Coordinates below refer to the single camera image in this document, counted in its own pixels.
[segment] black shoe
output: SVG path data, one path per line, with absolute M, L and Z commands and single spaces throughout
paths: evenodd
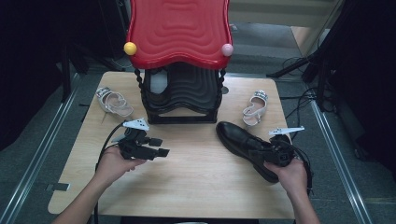
M 271 143 L 262 141 L 259 137 L 227 121 L 221 121 L 216 126 L 221 143 L 234 155 L 242 157 L 253 164 L 254 169 L 268 182 L 278 182 L 277 175 L 264 167 L 261 157 L 251 156 L 252 151 L 270 147 Z

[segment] forearm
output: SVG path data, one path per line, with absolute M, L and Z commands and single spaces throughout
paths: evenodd
M 106 189 L 106 184 L 100 183 L 93 178 L 77 198 L 52 223 L 87 223 L 93 208 Z
M 306 192 L 289 194 L 291 204 L 294 210 L 294 216 L 297 224 L 316 224 L 320 223 L 318 216 L 309 201 Z

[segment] wooden table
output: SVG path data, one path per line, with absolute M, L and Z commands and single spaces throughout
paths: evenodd
M 133 73 L 107 72 L 99 86 L 120 92 L 133 106 L 131 119 L 145 118 L 140 90 Z M 249 131 L 264 140 L 276 127 L 287 127 L 272 79 L 226 77 L 218 121 L 240 127 L 242 110 L 255 90 L 267 92 L 268 107 L 262 122 Z M 123 121 L 105 113 L 94 96 L 76 143 L 59 180 L 68 191 L 55 191 L 49 202 L 52 214 L 61 213 L 94 174 L 99 152 L 110 132 Z M 265 181 L 251 163 L 229 152 L 218 139 L 216 124 L 149 125 L 149 137 L 161 138 L 170 149 L 167 158 L 138 166 L 116 181 L 99 201 L 99 213 L 140 217 L 293 218 L 286 191 Z M 114 136 L 125 131 L 120 128 Z

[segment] yellow ball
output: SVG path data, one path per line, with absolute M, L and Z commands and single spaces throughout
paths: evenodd
M 134 43 L 132 43 L 132 42 L 127 42 L 127 43 L 124 45 L 124 51 L 125 51 L 125 53 L 128 54 L 128 55 L 134 55 L 134 54 L 136 54 L 136 51 L 137 51 L 136 44 L 134 44 Z

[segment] red plastic top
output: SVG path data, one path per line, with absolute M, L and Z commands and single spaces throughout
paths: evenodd
M 137 46 L 130 60 L 150 69 L 185 62 L 207 69 L 227 66 L 221 47 L 232 44 L 229 0 L 131 0 L 127 42 Z

